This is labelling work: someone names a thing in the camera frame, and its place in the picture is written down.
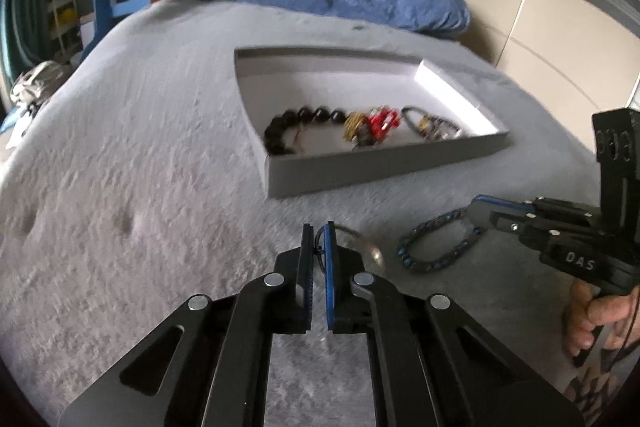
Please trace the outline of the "person's right hand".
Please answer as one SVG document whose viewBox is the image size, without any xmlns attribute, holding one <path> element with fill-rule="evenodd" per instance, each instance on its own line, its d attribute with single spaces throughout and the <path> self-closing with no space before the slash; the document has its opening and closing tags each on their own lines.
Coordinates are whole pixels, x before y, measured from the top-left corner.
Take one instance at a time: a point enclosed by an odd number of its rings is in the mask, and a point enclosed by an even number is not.
<svg viewBox="0 0 640 427">
<path fill-rule="evenodd" d="M 626 296 L 596 297 L 594 288 L 581 280 L 570 285 L 570 300 L 563 311 L 562 346 L 567 355 L 577 357 L 589 349 L 594 330 L 612 324 L 605 350 L 617 350 L 639 340 L 639 287 Z"/>
</svg>

